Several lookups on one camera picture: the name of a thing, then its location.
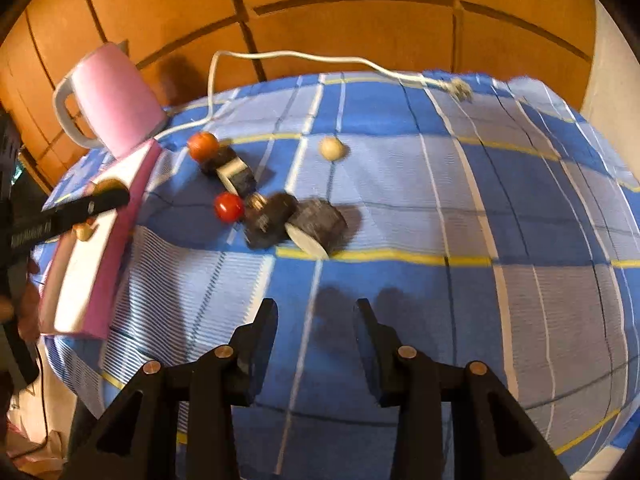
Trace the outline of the orange tangerine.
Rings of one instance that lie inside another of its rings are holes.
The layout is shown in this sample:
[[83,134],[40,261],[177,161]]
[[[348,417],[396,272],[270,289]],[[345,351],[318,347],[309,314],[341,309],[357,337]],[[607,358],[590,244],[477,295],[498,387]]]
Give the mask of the orange tangerine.
[[219,150],[219,141],[213,133],[199,131],[186,142],[189,154],[199,165],[211,160]]

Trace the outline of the red cherry tomato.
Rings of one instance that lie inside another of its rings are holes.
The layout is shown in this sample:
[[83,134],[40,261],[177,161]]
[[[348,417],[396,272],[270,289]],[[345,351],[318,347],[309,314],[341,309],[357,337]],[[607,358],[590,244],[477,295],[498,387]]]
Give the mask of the red cherry tomato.
[[240,196],[223,192],[214,200],[214,211],[217,218],[224,223],[239,222],[244,218],[244,202]]

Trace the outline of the small eggplant slice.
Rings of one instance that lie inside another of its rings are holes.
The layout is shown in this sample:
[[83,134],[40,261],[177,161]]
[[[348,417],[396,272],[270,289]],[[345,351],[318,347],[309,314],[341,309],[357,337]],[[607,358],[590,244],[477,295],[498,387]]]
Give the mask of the small eggplant slice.
[[229,145],[218,148],[200,167],[206,176],[217,177],[229,193],[247,198],[256,191],[253,171]]

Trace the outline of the dark brown mangosteen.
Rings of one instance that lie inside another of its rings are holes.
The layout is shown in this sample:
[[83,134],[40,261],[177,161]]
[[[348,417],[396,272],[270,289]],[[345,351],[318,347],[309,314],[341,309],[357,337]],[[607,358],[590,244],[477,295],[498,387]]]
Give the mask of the dark brown mangosteen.
[[298,200],[287,192],[269,196],[253,193],[245,200],[244,237],[250,249],[268,249],[287,237],[285,223],[296,211]]

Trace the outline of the large eggplant slice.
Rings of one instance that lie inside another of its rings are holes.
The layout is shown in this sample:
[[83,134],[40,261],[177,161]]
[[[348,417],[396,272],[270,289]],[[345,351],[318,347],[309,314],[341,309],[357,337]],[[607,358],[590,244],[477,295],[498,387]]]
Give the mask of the large eggplant slice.
[[311,197],[297,204],[285,222],[288,238],[306,255],[326,260],[342,244],[347,231],[344,216],[327,200]]

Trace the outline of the beige round longan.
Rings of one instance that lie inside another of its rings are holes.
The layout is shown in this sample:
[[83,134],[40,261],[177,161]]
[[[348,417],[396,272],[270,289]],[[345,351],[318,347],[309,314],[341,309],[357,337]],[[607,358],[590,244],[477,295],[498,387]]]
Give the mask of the beige round longan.
[[325,136],[319,143],[319,153],[325,160],[337,162],[347,155],[348,148],[335,136]]

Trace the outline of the yellow banana piece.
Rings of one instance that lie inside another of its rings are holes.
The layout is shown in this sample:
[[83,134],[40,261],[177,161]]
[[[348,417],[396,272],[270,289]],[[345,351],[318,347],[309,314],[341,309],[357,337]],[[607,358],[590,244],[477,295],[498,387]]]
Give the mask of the yellow banana piece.
[[78,223],[73,227],[75,236],[80,242],[88,242],[88,240],[93,236],[95,230],[96,228],[89,222]]

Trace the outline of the pink electric kettle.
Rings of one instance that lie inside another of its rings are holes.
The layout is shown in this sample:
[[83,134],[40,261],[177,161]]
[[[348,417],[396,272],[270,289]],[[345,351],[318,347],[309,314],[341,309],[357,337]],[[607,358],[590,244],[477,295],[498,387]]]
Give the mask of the pink electric kettle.
[[[75,98],[94,134],[85,136],[66,110]],[[112,42],[86,54],[56,86],[52,105],[70,140],[86,150],[106,148],[120,159],[163,131],[168,117],[126,53]]]

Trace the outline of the pink white tray box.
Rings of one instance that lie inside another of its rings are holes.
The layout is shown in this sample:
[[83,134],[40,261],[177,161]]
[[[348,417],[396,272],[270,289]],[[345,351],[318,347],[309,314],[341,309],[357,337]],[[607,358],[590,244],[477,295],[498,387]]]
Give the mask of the pink white tray box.
[[88,196],[105,181],[116,179],[128,188],[130,201],[126,207],[92,220],[92,233],[86,240],[74,231],[58,240],[41,291],[43,335],[107,337],[120,263],[161,152],[160,144],[149,140],[107,166],[82,190],[82,195]]

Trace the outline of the blue plaid tablecloth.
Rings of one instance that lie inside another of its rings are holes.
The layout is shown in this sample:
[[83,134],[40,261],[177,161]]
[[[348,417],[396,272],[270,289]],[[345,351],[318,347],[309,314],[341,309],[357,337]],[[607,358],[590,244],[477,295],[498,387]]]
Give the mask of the blue plaid tablecloth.
[[[242,475],[384,479],[397,416],[360,363],[352,307],[366,298],[432,359],[485,362],[578,471],[639,406],[638,181],[541,82],[469,84],[460,103],[369,74],[299,76],[175,114],[107,340],[47,338],[55,374],[99,415],[144,362],[197,359],[270,297],[280,318],[264,388],[234,416]],[[345,247],[326,261],[293,244],[248,248],[186,149],[198,120],[262,194],[341,211]],[[325,136],[343,159],[320,155]]]

